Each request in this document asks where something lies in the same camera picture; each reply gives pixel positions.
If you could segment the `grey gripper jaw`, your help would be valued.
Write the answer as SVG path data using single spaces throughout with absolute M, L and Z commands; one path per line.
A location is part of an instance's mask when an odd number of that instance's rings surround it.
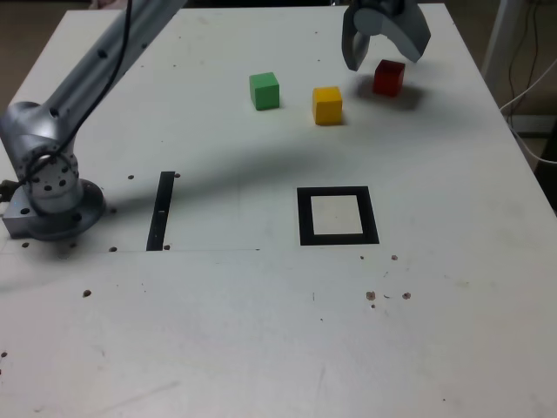
M 346 66 L 357 71 L 362 65 L 370 42 L 369 1 L 353 1 L 343 15 L 341 50 Z
M 431 38 L 426 18 L 415 1 L 358 1 L 353 24 L 360 37 L 360 55 L 366 56 L 373 37 L 383 36 L 413 63 L 424 55 Z

